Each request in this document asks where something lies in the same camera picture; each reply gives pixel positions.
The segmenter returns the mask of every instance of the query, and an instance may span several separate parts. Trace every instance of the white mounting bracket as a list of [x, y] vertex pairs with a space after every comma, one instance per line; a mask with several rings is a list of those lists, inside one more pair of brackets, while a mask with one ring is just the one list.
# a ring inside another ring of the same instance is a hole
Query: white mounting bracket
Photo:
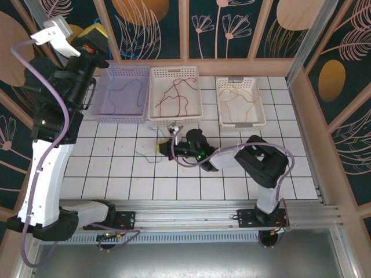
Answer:
[[56, 51], [67, 58], [70, 56], [79, 57], [81, 55], [81, 53], [72, 47], [66, 40], [73, 32], [63, 17], [54, 17], [44, 22], [44, 26], [45, 29], [30, 36], [32, 39], [36, 40], [37, 45], [50, 42]]

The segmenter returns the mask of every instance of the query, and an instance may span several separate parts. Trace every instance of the blue wire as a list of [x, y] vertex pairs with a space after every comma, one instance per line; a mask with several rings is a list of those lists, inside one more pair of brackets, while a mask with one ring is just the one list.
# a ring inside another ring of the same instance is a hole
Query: blue wire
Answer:
[[155, 130], [153, 127], [151, 127], [151, 126], [148, 126], [148, 129], [149, 130], [153, 130], [154, 132], [156, 132], [157, 133], [157, 136], [158, 136], [158, 138], [166, 138], [166, 136], [164, 135], [164, 133], [163, 133], [163, 131], [160, 129], [160, 128], [158, 128], [158, 130], [159, 131], [161, 131], [161, 133], [162, 133], [162, 136], [160, 136], [159, 134], [158, 134], [158, 130]]
[[143, 155], [142, 153], [137, 152], [137, 151], [135, 151], [135, 153], [137, 153], [138, 155], [144, 157], [144, 158], [146, 159], [146, 161], [147, 161], [149, 164], [160, 163], [160, 162], [162, 161], [162, 157], [160, 157], [160, 160], [159, 160], [159, 161], [157, 161], [157, 158], [155, 158], [155, 161], [150, 161], [150, 160], [148, 159], [148, 157], [146, 157], [146, 156]]
[[114, 92], [122, 91], [126, 86], [130, 85], [130, 84], [133, 83], [134, 81], [138, 81], [138, 82], [140, 83], [140, 89], [139, 89], [139, 92], [138, 92], [138, 98], [137, 98], [137, 107], [141, 107], [141, 105], [139, 105], [138, 102], [139, 102], [140, 92], [141, 92], [141, 90], [142, 90], [143, 84], [142, 84], [142, 82], [141, 82], [140, 80], [138, 80], [138, 79], [134, 79], [134, 80], [130, 81], [128, 84], [124, 85], [121, 89], [118, 89], [118, 90], [110, 90], [110, 92], [108, 93], [108, 101], [109, 101], [110, 103], [112, 103], [112, 105], [114, 106], [114, 109], [115, 109], [115, 110], [114, 110], [112, 113], [110, 113], [109, 115], [112, 115], [112, 114], [114, 114], [114, 113], [116, 112], [116, 105], [115, 105], [115, 104], [111, 101], [111, 99], [110, 99], [111, 92], [112, 92], [112, 91], [114, 91]]
[[[99, 17], [94, 20], [94, 23], [98, 23], [98, 21], [101, 21]], [[110, 46], [108, 46], [108, 51], [109, 51], [109, 54], [110, 54], [110, 60], [113, 60], [112, 51], [111, 51]], [[138, 56], [135, 56], [134, 54], [133, 55], [126, 55], [126, 54], [123, 54], [123, 53], [120, 52], [120, 55], [121, 55], [121, 57], [128, 57], [128, 58], [132, 58], [134, 60], [138, 58]]]

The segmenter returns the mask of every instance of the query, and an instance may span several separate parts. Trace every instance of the wallpaper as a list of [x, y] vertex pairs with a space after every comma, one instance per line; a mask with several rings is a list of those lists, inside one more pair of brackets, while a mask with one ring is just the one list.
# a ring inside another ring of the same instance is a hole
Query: wallpaper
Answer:
[[312, 51], [309, 52], [309, 55], [308, 57], [306, 58], [305, 62], [304, 62], [304, 67], [307, 67], [308, 63], [310, 62], [310, 60], [312, 59], [314, 53], [316, 52], [317, 50], [317, 46], [318, 44], [323, 40], [324, 36], [326, 35], [329, 27], [331, 26], [334, 18], [336, 17], [337, 13], [339, 12], [341, 6], [343, 5], [345, 0], [339, 0], [336, 7], [335, 7], [335, 10], [332, 14], [329, 15], [329, 20], [327, 21], [326, 25], [325, 25], [325, 28], [322, 30], [322, 33], [320, 34], [320, 36], [318, 37], [315, 45], [313, 46], [312, 48]]
[[370, 83], [371, 3], [355, 0], [308, 74], [327, 123]]
[[189, 58], [247, 58], [263, 0], [190, 0]]
[[0, 104], [0, 207], [14, 209], [31, 159], [31, 130]]
[[293, 58], [323, 0], [274, 0], [256, 58]]
[[[10, 47], [16, 43], [28, 41], [30, 31], [10, 1], [0, 5], [0, 25], [3, 26], [0, 28], [0, 38], [2, 38], [0, 42], [0, 90], [32, 117], [35, 112], [34, 100], [21, 88], [25, 82], [25, 67], [10, 51]], [[27, 61], [36, 56], [43, 56], [43, 52], [37, 46], [24, 47], [20, 53]]]
[[5, 236], [5, 231], [6, 231], [6, 223], [0, 221], [0, 246], [1, 246], [2, 239]]
[[357, 204], [371, 202], [371, 98], [333, 133]]
[[367, 233], [369, 233], [369, 237], [371, 240], [371, 217], [364, 218], [363, 221], [365, 223]]
[[[22, 3], [34, 21], [35, 26], [40, 30], [38, 24], [35, 22], [30, 11], [28, 10], [27, 5], [24, 3], [24, 1], [22, 1]], [[100, 18], [92, 0], [40, 0], [40, 4], [46, 12], [48, 18], [59, 15], [65, 18], [74, 33], [74, 35], [68, 39], [69, 42], [71, 42], [85, 28], [94, 23], [100, 23]], [[109, 49], [109, 54], [107, 54], [106, 60], [113, 60], [111, 49]]]
[[178, 0], [104, 0], [123, 60], [180, 59]]

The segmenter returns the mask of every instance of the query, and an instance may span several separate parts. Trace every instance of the robotic arm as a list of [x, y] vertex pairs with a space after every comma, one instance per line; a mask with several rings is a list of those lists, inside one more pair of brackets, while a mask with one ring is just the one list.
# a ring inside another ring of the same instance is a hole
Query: robotic arm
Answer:
[[[170, 127], [170, 133], [178, 131], [178, 127]], [[268, 144], [259, 136], [251, 136], [246, 143], [256, 143], [255, 146], [241, 146], [236, 148], [217, 149], [210, 146], [202, 135], [201, 129], [192, 129], [187, 132], [187, 142], [179, 141], [181, 136], [157, 143], [157, 151], [167, 156], [169, 160], [177, 157], [195, 158], [201, 162], [205, 171], [219, 171], [226, 167], [242, 167], [259, 185], [259, 195], [256, 203], [256, 218], [262, 225], [271, 221], [272, 213], [278, 207], [279, 186], [278, 179], [284, 175], [288, 166], [286, 155], [274, 147], [259, 145]], [[174, 154], [171, 152], [174, 142]]]
[[[45, 22], [45, 29], [32, 35], [38, 45], [50, 42], [54, 49], [68, 57], [65, 67], [58, 67], [46, 57], [37, 57], [30, 64], [56, 89], [63, 99], [70, 116], [67, 134], [59, 145], [52, 149], [39, 172], [32, 203], [30, 225], [27, 232], [44, 241], [63, 241], [73, 233], [91, 223], [108, 227], [119, 227], [115, 222], [118, 215], [115, 206], [104, 200], [94, 200], [74, 207], [59, 207], [60, 187], [68, 158], [77, 140], [83, 109], [88, 109], [95, 90], [95, 69], [107, 68], [105, 56], [108, 52], [108, 36], [98, 23], [79, 34], [71, 44], [66, 38], [72, 35], [62, 17]], [[18, 213], [8, 219], [8, 228], [21, 232], [27, 216], [27, 206], [36, 167], [52, 142], [61, 133], [64, 116], [56, 99], [29, 70], [25, 70], [26, 82], [23, 89], [33, 96], [36, 114], [31, 137], [33, 138], [32, 169], [25, 201]], [[93, 85], [93, 93], [87, 106], [83, 106], [86, 92]]]

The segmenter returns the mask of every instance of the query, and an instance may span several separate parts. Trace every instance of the lavender cable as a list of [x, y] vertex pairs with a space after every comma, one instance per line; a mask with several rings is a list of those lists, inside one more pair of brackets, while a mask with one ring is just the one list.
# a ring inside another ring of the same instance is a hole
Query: lavender cable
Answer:
[[[182, 128], [183, 128], [183, 126], [180, 126], [179, 127], [179, 130], [175, 133], [174, 138], [176, 138], [178, 136], [178, 134], [181, 132]], [[281, 189], [282, 182], [291, 173], [291, 171], [292, 171], [292, 169], [294, 168], [294, 165], [295, 165], [295, 157], [294, 157], [294, 155], [288, 149], [286, 149], [286, 148], [284, 148], [284, 147], [282, 147], [280, 145], [272, 144], [272, 143], [264, 143], [264, 142], [243, 143], [243, 144], [237, 144], [235, 146], [230, 146], [230, 147], [225, 147], [225, 148], [219, 148], [213, 154], [211, 154], [210, 156], [208, 156], [207, 158], [203, 159], [202, 161], [200, 161], [198, 163], [194, 163], [194, 164], [183, 164], [182, 162], [180, 162], [178, 160], [178, 158], [175, 155], [175, 151], [174, 151], [175, 140], [172, 140], [171, 152], [172, 152], [172, 156], [173, 156], [174, 160], [176, 161], [176, 163], [178, 163], [180, 166], [183, 166], [183, 167], [186, 167], [186, 168], [191, 168], [191, 167], [199, 166], [202, 163], [210, 160], [212, 157], [214, 157], [214, 155], [217, 155], [221, 151], [229, 151], [229, 150], [232, 150], [233, 151], [233, 150], [235, 150], [236, 148], [239, 148], [239, 147], [251, 147], [251, 146], [268, 146], [268, 147], [278, 148], [278, 149], [286, 152], [290, 156], [290, 158], [292, 160], [291, 166], [289, 167], [289, 169], [287, 170], [287, 172], [278, 180], [277, 192], [276, 192], [276, 197], [275, 197], [277, 202], [282, 202], [283, 203], [283, 206], [285, 208], [285, 214], [286, 214], [286, 225], [289, 226], [290, 225], [290, 221], [289, 221], [289, 215], [288, 215], [288, 209], [287, 209], [287, 206], [286, 206], [286, 202], [285, 202], [284, 198], [282, 198], [280, 201], [278, 201], [279, 191]], [[282, 238], [283, 238], [283, 235], [279, 238], [278, 242], [275, 245], [277, 245], [282, 240]], [[261, 246], [264, 246], [262, 244], [262, 242], [261, 242], [261, 234], [260, 233], [258, 235], [258, 242], [259, 242], [259, 244]]]
[[[135, 235], [133, 235], [132, 237], [130, 237], [128, 240], [126, 240], [125, 242], [121, 243], [121, 244], [117, 244], [116, 246], [114, 246], [113, 248], [111, 249], [108, 249], [107, 252], [110, 252], [110, 251], [115, 251], [115, 250], [118, 250], [122, 247], [124, 247], [125, 245], [127, 245], [129, 242], [131, 242], [134, 238], [136, 238], [141, 232], [140, 230], [121, 230], [121, 229], [114, 229], [114, 228], [109, 228], [109, 227], [106, 227], [106, 226], [102, 226], [100, 224], [92, 224], [93, 227], [97, 227], [97, 228], [101, 228], [101, 229], [106, 229], [106, 230], [109, 230], [109, 231], [114, 231], [114, 232], [118, 232], [118, 233], [136, 233]], [[102, 246], [100, 245], [102, 243], [102, 241], [104, 240], [105, 238], [101, 238], [98, 242], [98, 247], [99, 249], [102, 251], [103, 248]]]
[[41, 81], [41, 83], [51, 92], [51, 94], [53, 95], [53, 97], [56, 99], [56, 101], [58, 102], [58, 104], [61, 107], [62, 112], [63, 112], [64, 125], [63, 125], [63, 128], [62, 128], [61, 133], [58, 135], [58, 137], [52, 142], [52, 144], [46, 149], [46, 151], [44, 152], [44, 154], [41, 156], [40, 161], [37, 164], [36, 172], [35, 172], [34, 178], [32, 180], [32, 184], [31, 184], [30, 197], [28, 198], [28, 205], [27, 205], [27, 216], [26, 216], [26, 221], [24, 222], [24, 226], [23, 226], [22, 241], [21, 241], [21, 257], [22, 257], [24, 263], [27, 266], [31, 267], [31, 268], [37, 268], [37, 267], [43, 265], [50, 258], [50, 256], [52, 255], [52, 253], [54, 252], [54, 250], [55, 250], [55, 248], [57, 246], [57, 242], [55, 242], [54, 245], [53, 245], [53, 247], [50, 249], [49, 254], [46, 256], [46, 258], [42, 262], [40, 262], [38, 264], [32, 264], [28, 260], [28, 258], [27, 258], [26, 248], [25, 248], [26, 236], [27, 236], [27, 229], [28, 229], [28, 226], [30, 225], [30, 221], [31, 221], [32, 203], [34, 201], [36, 184], [37, 184], [37, 180], [38, 180], [38, 177], [39, 177], [39, 173], [41, 171], [42, 164], [45, 161], [45, 159], [48, 156], [48, 154], [62, 140], [62, 138], [67, 133], [69, 122], [70, 122], [70, 117], [68, 115], [67, 107], [64, 104], [62, 98], [59, 96], [58, 92], [53, 88], [53, 86], [29, 62], [27, 62], [25, 59], [23, 59], [22, 56], [19, 55], [18, 52], [17, 52], [18, 48], [25, 47], [25, 46], [28, 46], [28, 45], [32, 45], [35, 42], [36, 41], [34, 39], [29, 40], [27, 42], [20, 42], [20, 43], [17, 43], [16, 45], [13, 45], [10, 49], [11, 49], [13, 55], [26, 68], [28, 68], [28, 70], [30, 72], [32, 72], [37, 79], [39, 79]]
[[[177, 135], [181, 132], [181, 130], [183, 129], [183, 126], [180, 126], [179, 127], [179, 130], [175, 133], [174, 135], [174, 138], [177, 137]], [[218, 153], [220, 153], [221, 151], [233, 151], [235, 150], [236, 148], [239, 148], [239, 147], [251, 147], [251, 146], [267, 146], [267, 147], [274, 147], [274, 148], [278, 148], [284, 152], [286, 152], [292, 162], [291, 162], [291, 166], [289, 167], [289, 169], [287, 170], [287, 172], [285, 174], [283, 174], [283, 176], [278, 180], [278, 188], [277, 188], [277, 194], [276, 194], [276, 201], [278, 201], [278, 198], [279, 198], [279, 190], [281, 188], [281, 184], [283, 182], [283, 180], [290, 174], [290, 172], [292, 171], [292, 168], [294, 168], [294, 165], [295, 165], [295, 158], [294, 158], [294, 155], [288, 150], [288, 149], [285, 149], [284, 147], [280, 146], [280, 145], [277, 145], [277, 144], [272, 144], [272, 143], [264, 143], [264, 142], [251, 142], [251, 143], [242, 143], [242, 144], [237, 144], [235, 146], [230, 146], [230, 147], [225, 147], [225, 148], [219, 148], [217, 149], [216, 151], [214, 151], [210, 156], [208, 156], [207, 158], [201, 160], [200, 162], [198, 163], [195, 163], [195, 164], [192, 164], [192, 165], [189, 165], [189, 164], [183, 164], [182, 162], [180, 162], [178, 160], [178, 158], [176, 157], [175, 155], [175, 150], [174, 150], [174, 147], [175, 147], [175, 140], [172, 140], [172, 144], [171, 144], [171, 152], [172, 152], [172, 156], [174, 158], [174, 160], [176, 161], [176, 163], [178, 163], [180, 166], [183, 166], [183, 167], [186, 167], [186, 168], [192, 168], [192, 167], [196, 167], [196, 166], [199, 166], [201, 164], [203, 164], [204, 162], [206, 161], [209, 161], [212, 157], [214, 157], [215, 155], [217, 155]]]

